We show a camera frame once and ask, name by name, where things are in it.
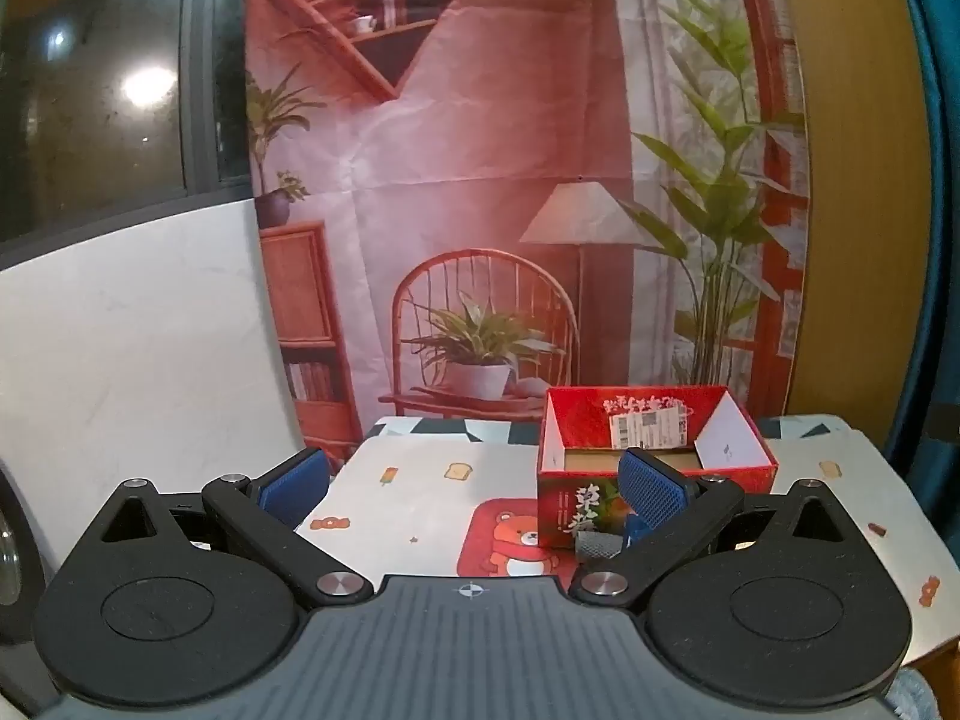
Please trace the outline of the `printed room backdrop cloth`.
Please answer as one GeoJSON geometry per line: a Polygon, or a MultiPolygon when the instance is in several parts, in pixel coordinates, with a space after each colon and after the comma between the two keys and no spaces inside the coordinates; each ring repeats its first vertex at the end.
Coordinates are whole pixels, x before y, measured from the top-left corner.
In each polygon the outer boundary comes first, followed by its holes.
{"type": "Polygon", "coordinates": [[[296,424],[534,421],[560,385],[788,401],[809,151],[788,0],[247,0],[296,424]]]}

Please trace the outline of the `grey knitted cloth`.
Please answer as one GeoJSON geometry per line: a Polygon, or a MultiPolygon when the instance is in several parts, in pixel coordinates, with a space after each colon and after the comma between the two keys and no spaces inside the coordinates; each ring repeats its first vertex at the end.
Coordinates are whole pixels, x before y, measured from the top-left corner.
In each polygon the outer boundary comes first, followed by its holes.
{"type": "Polygon", "coordinates": [[[574,554],[581,564],[612,559],[623,548],[623,538],[616,533],[578,530],[574,535],[574,554]]]}

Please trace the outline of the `white shipping label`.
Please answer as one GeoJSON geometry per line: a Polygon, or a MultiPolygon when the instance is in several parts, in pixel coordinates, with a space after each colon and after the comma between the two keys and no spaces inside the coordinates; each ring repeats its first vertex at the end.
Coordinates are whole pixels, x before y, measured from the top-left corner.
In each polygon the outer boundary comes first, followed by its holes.
{"type": "Polygon", "coordinates": [[[686,445],[686,414],[681,406],[612,415],[608,427],[613,449],[674,450],[686,445]]]}

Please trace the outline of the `red strawberry cardboard box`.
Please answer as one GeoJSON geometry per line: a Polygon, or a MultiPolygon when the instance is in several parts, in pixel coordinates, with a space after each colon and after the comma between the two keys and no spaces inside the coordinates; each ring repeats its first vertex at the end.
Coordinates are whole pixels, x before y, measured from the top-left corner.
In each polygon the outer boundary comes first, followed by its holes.
{"type": "Polygon", "coordinates": [[[553,387],[537,455],[542,546],[569,550],[584,530],[623,530],[640,510],[640,496],[620,481],[630,454],[662,466],[686,496],[704,476],[766,494],[778,472],[755,421],[724,385],[553,387]]]}

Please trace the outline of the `dark window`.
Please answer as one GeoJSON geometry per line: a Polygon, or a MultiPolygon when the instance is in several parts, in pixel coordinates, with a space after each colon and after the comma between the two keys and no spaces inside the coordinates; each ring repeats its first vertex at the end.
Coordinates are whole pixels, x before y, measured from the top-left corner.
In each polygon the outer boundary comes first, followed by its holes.
{"type": "Polygon", "coordinates": [[[245,0],[2,0],[2,241],[252,190],[245,0]]]}

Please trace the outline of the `wooden wall panel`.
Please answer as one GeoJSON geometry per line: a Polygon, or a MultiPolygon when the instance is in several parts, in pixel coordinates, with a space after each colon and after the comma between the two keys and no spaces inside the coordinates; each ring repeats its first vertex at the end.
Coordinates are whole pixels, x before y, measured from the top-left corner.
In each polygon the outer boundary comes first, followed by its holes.
{"type": "Polygon", "coordinates": [[[907,0],[789,0],[812,211],[789,397],[882,444],[923,302],[931,153],[907,0]]]}

